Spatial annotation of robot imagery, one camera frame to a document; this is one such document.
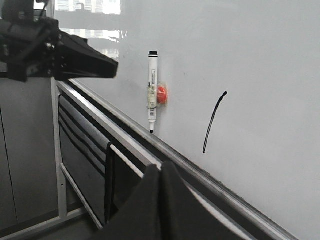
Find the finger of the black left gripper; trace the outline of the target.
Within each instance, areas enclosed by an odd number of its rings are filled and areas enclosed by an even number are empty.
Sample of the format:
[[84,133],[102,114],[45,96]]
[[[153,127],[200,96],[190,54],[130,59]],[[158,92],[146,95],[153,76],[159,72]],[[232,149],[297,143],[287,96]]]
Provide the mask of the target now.
[[88,45],[86,38],[61,34],[58,45],[58,79],[76,78],[113,79],[118,72],[118,62]]

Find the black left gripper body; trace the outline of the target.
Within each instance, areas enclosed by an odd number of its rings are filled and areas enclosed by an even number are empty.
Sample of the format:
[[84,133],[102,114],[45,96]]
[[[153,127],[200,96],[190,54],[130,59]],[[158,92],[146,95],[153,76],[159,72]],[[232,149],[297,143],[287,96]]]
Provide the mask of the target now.
[[47,16],[49,1],[0,2],[0,77],[19,82],[28,78],[53,77],[64,81],[66,74],[59,62],[59,22]]

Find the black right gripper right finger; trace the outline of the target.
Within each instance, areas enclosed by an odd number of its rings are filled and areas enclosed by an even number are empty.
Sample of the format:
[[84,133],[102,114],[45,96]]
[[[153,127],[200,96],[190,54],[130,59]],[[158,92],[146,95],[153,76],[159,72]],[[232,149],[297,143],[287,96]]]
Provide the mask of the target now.
[[160,222],[164,240],[224,240],[225,229],[187,188],[166,161],[160,176]]

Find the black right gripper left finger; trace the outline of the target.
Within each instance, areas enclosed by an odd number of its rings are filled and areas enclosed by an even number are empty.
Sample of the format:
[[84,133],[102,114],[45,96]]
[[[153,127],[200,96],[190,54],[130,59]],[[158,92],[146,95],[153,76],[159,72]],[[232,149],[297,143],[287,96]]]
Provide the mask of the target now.
[[100,230],[96,240],[160,240],[160,171],[156,165],[146,168],[143,178],[124,206]]

